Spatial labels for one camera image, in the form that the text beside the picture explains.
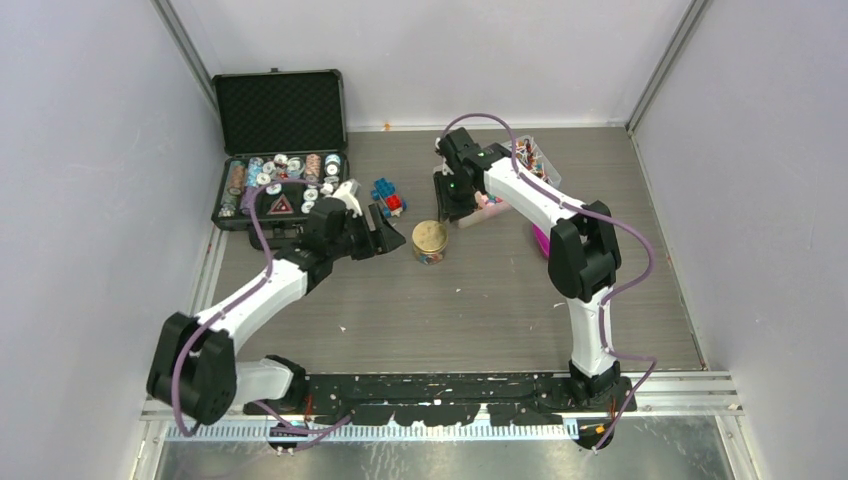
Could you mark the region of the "gold jar lid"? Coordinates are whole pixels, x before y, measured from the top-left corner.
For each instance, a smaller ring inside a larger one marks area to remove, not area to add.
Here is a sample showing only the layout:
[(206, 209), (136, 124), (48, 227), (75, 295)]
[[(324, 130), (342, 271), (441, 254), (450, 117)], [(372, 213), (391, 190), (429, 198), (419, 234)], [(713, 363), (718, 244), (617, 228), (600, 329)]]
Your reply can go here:
[(448, 243), (447, 227), (436, 220), (425, 220), (412, 230), (413, 248), (418, 254), (441, 253)]

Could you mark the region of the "clear plastic jar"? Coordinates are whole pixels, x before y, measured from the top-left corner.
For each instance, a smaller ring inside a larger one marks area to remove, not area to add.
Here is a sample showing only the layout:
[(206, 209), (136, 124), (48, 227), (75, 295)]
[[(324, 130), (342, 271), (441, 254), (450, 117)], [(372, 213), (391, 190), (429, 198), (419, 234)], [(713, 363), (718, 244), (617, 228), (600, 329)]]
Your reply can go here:
[(427, 250), (420, 248), (418, 245), (413, 246), (413, 251), (416, 260), (424, 265), (435, 265), (440, 263), (445, 258), (445, 248)]

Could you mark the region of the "magenta plastic scoop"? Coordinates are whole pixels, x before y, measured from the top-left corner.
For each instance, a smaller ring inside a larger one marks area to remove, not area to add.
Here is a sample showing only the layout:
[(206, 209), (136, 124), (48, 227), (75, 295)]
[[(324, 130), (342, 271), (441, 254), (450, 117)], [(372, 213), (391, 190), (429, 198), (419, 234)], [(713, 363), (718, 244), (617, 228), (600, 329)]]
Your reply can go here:
[(548, 235), (536, 225), (533, 226), (532, 231), (542, 256), (548, 259), (550, 255), (550, 240)]

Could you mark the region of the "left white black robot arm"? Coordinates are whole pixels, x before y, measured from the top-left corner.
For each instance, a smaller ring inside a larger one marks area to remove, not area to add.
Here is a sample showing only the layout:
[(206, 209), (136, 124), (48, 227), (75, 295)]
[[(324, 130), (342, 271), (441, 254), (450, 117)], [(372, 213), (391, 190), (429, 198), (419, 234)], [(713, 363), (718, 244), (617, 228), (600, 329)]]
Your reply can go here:
[(239, 362), (246, 341), (274, 315), (305, 297), (343, 258), (364, 260), (390, 253), (404, 236), (372, 204), (326, 197), (307, 216), (303, 231), (279, 248), (252, 282), (221, 303), (188, 316), (176, 312), (162, 327), (146, 390), (181, 420), (212, 425), (235, 404), (270, 401), (280, 412), (298, 412), (307, 398), (305, 371), (276, 355)]

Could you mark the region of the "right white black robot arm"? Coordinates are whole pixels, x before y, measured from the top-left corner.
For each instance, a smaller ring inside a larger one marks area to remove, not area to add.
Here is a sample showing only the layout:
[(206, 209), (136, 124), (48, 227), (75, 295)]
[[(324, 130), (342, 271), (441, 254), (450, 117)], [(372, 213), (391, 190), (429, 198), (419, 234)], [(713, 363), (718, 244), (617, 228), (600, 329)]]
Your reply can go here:
[(616, 282), (622, 259), (605, 204), (576, 201), (534, 175), (501, 144), (482, 146), (464, 128), (435, 142), (442, 157), (435, 174), (437, 196), (447, 217), (471, 211), (477, 194), (502, 199), (534, 226), (548, 231), (548, 277), (565, 297), (572, 329), (570, 377), (574, 403), (596, 410), (621, 377), (611, 353), (611, 325), (605, 299)]

